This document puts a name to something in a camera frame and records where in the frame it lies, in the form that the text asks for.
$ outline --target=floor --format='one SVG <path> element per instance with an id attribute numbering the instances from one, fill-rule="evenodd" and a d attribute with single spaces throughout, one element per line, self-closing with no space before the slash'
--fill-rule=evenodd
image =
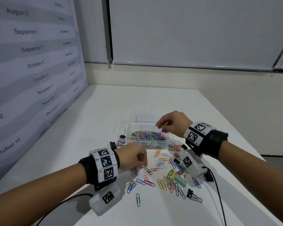
<path id="1" fill-rule="evenodd" d="M 283 170 L 283 157 L 269 157 L 263 156 L 266 162 L 270 163 L 273 167 Z"/>

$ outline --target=clear plastic box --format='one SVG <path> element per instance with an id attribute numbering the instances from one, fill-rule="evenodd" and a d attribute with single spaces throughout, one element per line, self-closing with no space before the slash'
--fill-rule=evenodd
<path id="1" fill-rule="evenodd" d="M 155 124 L 160 119 L 159 116 L 149 114 L 140 114 L 135 118 L 131 118 L 128 127 L 125 129 L 126 143 L 137 143 L 145 149 L 168 149 L 170 141 L 169 134 L 164 133 L 166 140 L 130 140 L 130 133 L 136 131 L 154 131 L 160 132 Z"/>

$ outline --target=white table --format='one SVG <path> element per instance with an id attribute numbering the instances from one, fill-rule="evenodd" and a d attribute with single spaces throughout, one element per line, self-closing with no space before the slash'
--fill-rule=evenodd
<path id="1" fill-rule="evenodd" d="M 229 133 L 230 142 L 262 158 L 198 90 L 90 86 L 0 181 L 0 194 L 77 163 L 90 150 L 101 148 L 108 141 L 116 141 L 123 131 L 124 122 L 132 114 L 151 112 L 163 115 L 173 110 L 184 112 L 193 121 L 205 121 Z M 149 164 L 154 163 L 153 155 L 153 151 L 148 150 Z M 204 156 L 203 162 L 216 177 L 227 225 L 283 225 L 217 160 Z M 69 223 L 78 217 L 72 214 L 80 212 L 76 202 L 72 202 L 68 207 L 65 204 L 64 212 L 58 213 L 57 210 L 48 219 L 50 217 L 60 225 L 68 222 L 68 225 L 76 226 L 222 225 L 222 211 L 214 183 L 204 182 L 201 189 L 192 188 L 203 198 L 200 204 L 159 189 L 156 177 L 162 178 L 168 172 L 160 171 L 151 179 L 156 187 L 137 186 L 103 216 L 98 217 L 90 210 L 86 214 L 79 213 L 75 223 Z M 141 196 L 140 208 L 136 205 L 137 192 Z"/>

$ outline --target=black cable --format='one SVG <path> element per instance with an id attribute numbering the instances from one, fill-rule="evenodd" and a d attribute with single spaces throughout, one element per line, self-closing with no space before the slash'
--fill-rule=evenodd
<path id="1" fill-rule="evenodd" d="M 71 200 L 71 199 L 73 199 L 73 198 L 75 198 L 75 197 L 84 196 L 84 195 L 93 197 L 92 194 L 78 194 L 78 195 L 74 195 L 74 196 L 72 196 L 72 197 L 70 197 L 70 198 L 67 198 L 66 200 L 62 201 L 62 202 L 61 202 L 60 204 L 58 204 L 53 210 L 55 210 L 57 207 L 59 207 L 61 204 L 65 203 L 66 201 L 69 201 L 69 200 Z M 44 218 L 45 218 L 49 213 L 47 213 L 45 216 L 43 216 L 36 226 L 38 226 L 38 225 L 41 223 L 41 221 L 44 220 Z"/>
<path id="2" fill-rule="evenodd" d="M 218 189 L 218 185 L 217 185 L 217 182 L 216 182 L 215 176 L 214 176 L 214 174 L 213 174 L 213 172 L 211 171 L 211 169 L 210 169 L 210 168 L 208 168 L 208 167 L 202 167 L 202 168 L 207 168 L 207 170 L 208 170 L 208 171 L 212 174 L 212 176 L 213 176 L 213 178 L 214 178 L 214 181 L 215 181 L 215 184 L 216 184 L 216 187 L 217 187 L 217 192 L 218 192 L 218 196 L 219 196 L 220 204 L 221 204 L 222 213 L 223 213 L 224 224 L 225 224 L 225 226 L 227 226 L 227 225 L 226 225 L 226 220 L 225 220 L 225 214 L 224 214 L 224 210 L 223 210 L 223 206 L 222 206 L 222 201 L 221 201 L 221 197 L 220 197 L 220 193 L 219 193 L 219 189 Z"/>

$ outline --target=binder clip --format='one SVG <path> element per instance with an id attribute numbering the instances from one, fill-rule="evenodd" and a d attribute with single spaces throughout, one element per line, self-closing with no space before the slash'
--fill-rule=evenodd
<path id="1" fill-rule="evenodd" d="M 198 201 L 198 202 L 200 202 L 200 203 L 202 203 L 202 198 L 200 198 L 200 197 L 197 197 L 194 193 L 193 193 L 193 191 L 192 190 L 188 190 L 188 193 L 187 193 L 187 195 L 186 195 L 188 198 L 190 198 L 191 200 L 193 200 L 193 201 Z"/>

